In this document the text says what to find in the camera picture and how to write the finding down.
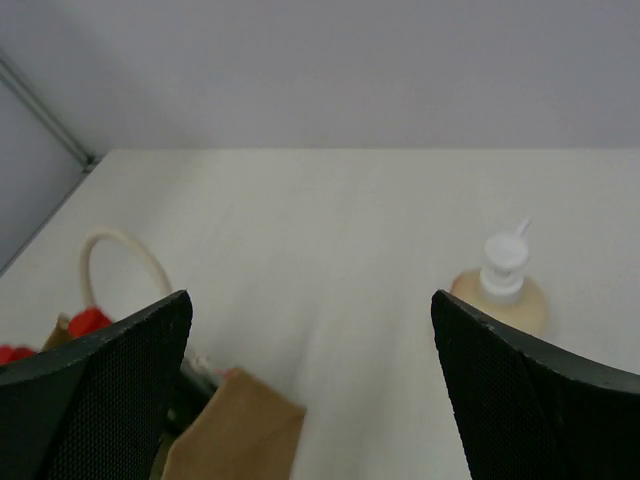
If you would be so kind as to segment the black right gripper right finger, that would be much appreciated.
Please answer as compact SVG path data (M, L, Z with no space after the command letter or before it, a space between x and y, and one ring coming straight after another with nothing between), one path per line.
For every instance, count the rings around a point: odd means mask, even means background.
M440 366L474 479L636 479L639 377L432 297Z

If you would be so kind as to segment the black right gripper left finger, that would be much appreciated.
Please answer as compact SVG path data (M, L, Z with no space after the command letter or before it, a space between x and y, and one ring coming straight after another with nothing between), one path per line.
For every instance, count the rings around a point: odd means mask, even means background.
M1 368L4 479L146 479L192 323L177 291Z

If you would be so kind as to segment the cream pump lotion bottle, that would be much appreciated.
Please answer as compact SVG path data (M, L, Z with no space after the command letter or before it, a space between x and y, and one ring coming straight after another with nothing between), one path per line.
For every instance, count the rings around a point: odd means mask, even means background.
M544 292L525 274L530 223L525 219L513 230L490 236L484 243L481 266L460 273L450 293L512 328L540 337L550 315Z

